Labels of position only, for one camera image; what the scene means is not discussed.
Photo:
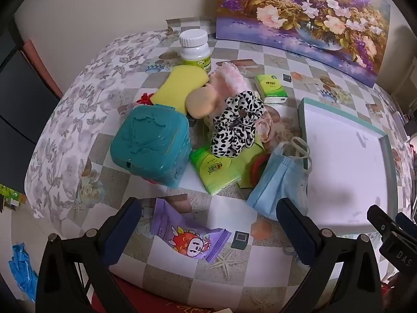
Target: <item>blue surgical mask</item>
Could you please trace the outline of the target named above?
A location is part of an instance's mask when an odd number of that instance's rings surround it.
[[[296,149],[296,156],[284,156],[284,146],[290,144]],[[309,168],[304,169],[304,159]],[[311,172],[310,149],[301,138],[281,142],[271,153],[258,184],[251,192],[247,204],[262,215],[277,221],[277,203],[289,198],[303,215],[307,215],[307,178]]]

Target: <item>painting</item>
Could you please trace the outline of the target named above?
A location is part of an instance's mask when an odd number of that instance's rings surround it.
[[[304,55],[373,87],[387,45],[387,0],[217,0],[218,39]]]

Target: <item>leopard print scrunchie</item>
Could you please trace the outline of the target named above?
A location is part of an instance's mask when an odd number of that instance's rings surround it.
[[[216,157],[234,158],[243,147],[250,148],[255,142],[255,121],[265,111],[263,103],[251,91],[226,98],[227,108],[213,119],[214,133],[211,152]]]

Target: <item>white bottle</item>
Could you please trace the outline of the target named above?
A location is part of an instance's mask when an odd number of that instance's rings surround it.
[[[208,35],[203,29],[189,29],[180,34],[180,55],[184,64],[203,68],[206,73],[211,71],[210,47]]]

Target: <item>floor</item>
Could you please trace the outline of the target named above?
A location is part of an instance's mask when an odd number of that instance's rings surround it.
[[[12,245],[24,242],[24,249],[29,254],[32,269],[38,274],[42,261],[43,251],[49,234],[58,233],[52,224],[46,219],[35,219],[28,203],[12,212],[11,219]],[[81,265],[84,283],[88,280],[87,273]],[[87,294],[91,302],[93,288]],[[27,312],[35,312],[35,304],[23,293],[22,306]]]

